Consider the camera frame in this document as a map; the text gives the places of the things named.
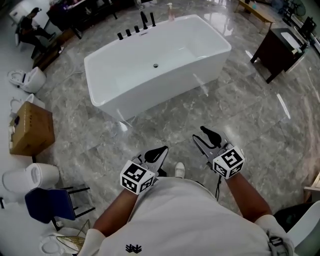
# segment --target fiducial marker cube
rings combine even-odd
[[[154,178],[154,172],[128,160],[120,173],[120,184],[139,195],[153,184]]]
[[[245,162],[241,150],[235,146],[213,159],[213,170],[226,179],[240,172]]]

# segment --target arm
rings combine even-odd
[[[254,223],[263,215],[272,215],[267,202],[240,173],[226,179],[226,183],[245,219]]]
[[[124,189],[94,223],[93,228],[106,237],[121,229],[130,217],[138,195]]]

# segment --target sink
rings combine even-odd
[[[282,32],[281,35],[294,49],[300,48],[299,43],[288,32]]]

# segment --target white sneaker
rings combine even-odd
[[[175,176],[176,178],[182,178],[182,179],[184,179],[184,178],[185,178],[185,174],[186,174],[185,165],[184,165],[182,162],[178,162],[178,163],[175,165],[175,174],[174,174],[174,176]]]

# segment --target black faucet handle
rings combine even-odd
[[[143,11],[140,12],[140,15],[141,15],[142,23],[143,23],[143,29],[147,30],[148,29],[148,27],[146,25],[146,23],[148,22],[147,16],[145,15],[145,13]]]
[[[118,33],[117,35],[118,35],[118,37],[119,37],[119,40],[124,39],[121,33]]]
[[[139,33],[139,32],[140,32],[140,30],[139,30],[139,27],[138,27],[138,26],[134,26],[134,30],[135,30],[135,32],[136,32],[136,33]]]
[[[150,12],[150,16],[151,16],[151,21],[152,21],[152,27],[155,27],[156,23],[155,23],[154,13]]]
[[[131,37],[130,29],[126,29],[125,32],[128,37]]]

